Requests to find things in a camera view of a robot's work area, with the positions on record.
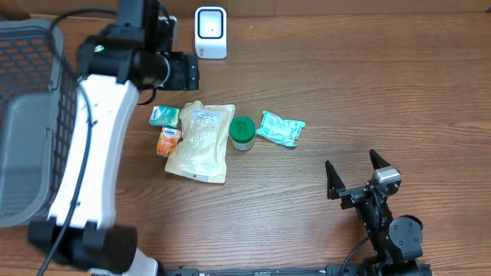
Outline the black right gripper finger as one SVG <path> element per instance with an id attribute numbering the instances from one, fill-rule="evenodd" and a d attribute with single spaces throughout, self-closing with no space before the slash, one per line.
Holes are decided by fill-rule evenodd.
<path id="1" fill-rule="evenodd" d="M 339 199 L 340 194 L 346 190 L 345 184 L 329 160 L 325 162 L 325 169 L 327 174 L 327 197 L 328 199 Z"/>
<path id="2" fill-rule="evenodd" d="M 369 151 L 369 156 L 374 170 L 390 166 L 390 163 L 383 159 L 374 149 Z"/>

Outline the green tissue packet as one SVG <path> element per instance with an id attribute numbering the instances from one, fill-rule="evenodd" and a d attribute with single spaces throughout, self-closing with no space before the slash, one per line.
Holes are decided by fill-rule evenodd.
<path id="1" fill-rule="evenodd" d="M 149 124 L 152 126 L 176 129 L 179 123 L 180 109 L 174 107 L 154 106 Z"/>

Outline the orange tissue packet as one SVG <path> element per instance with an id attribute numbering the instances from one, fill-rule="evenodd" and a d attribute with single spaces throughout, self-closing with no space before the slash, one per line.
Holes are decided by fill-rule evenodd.
<path id="1" fill-rule="evenodd" d="M 176 149 L 182 139 L 182 133 L 178 129 L 163 127 L 157 141 L 157 155 L 168 157 Z"/>

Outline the teal wipes packet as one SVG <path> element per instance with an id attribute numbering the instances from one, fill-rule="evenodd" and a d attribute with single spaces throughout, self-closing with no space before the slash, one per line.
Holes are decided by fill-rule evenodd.
<path id="1" fill-rule="evenodd" d="M 262 122 L 255 131 L 256 135 L 286 147 L 296 147 L 305 122 L 282 119 L 267 110 L 262 112 Z"/>

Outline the green lid jar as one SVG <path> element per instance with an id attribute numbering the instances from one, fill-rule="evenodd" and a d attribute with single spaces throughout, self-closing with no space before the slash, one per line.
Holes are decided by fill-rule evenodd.
<path id="1" fill-rule="evenodd" d="M 229 136 L 236 150 L 246 151 L 255 143 L 255 124 L 249 117 L 236 117 L 229 127 Z"/>

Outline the beige pouch bag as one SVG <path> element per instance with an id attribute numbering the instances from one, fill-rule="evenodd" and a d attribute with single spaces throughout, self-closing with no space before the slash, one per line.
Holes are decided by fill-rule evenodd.
<path id="1" fill-rule="evenodd" d="M 233 104 L 204 105 L 196 100 L 180 112 L 182 141 L 166 161 L 165 171 L 200 182 L 226 181 L 226 150 Z"/>

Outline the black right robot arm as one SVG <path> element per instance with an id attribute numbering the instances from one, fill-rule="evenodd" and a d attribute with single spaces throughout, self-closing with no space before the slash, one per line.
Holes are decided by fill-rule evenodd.
<path id="1" fill-rule="evenodd" d="M 369 156 L 373 175 L 366 183 L 353 189 L 346 188 L 330 161 L 325 162 L 327 197 L 339 199 L 343 210 L 356 209 L 367 232 L 367 236 L 350 251 L 339 274 L 431 275 L 430 266 L 418 262 L 423 255 L 423 223 L 412 215 L 394 218 L 387 204 L 388 197 L 400 188 L 400 171 L 373 149 Z M 349 268 L 348 262 L 366 242 L 372 244 L 375 256 Z"/>

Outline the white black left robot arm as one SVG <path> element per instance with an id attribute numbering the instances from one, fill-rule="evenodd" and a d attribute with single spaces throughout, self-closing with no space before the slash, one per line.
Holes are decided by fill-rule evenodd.
<path id="1" fill-rule="evenodd" d="M 46 262 L 94 275 L 162 275 L 137 247 L 137 230 L 115 222 L 124 137 L 143 90 L 197 90 L 198 58 L 172 49 L 177 20 L 158 1 L 122 1 L 116 21 L 87 37 L 78 66 L 77 111 L 61 185 L 28 240 Z"/>

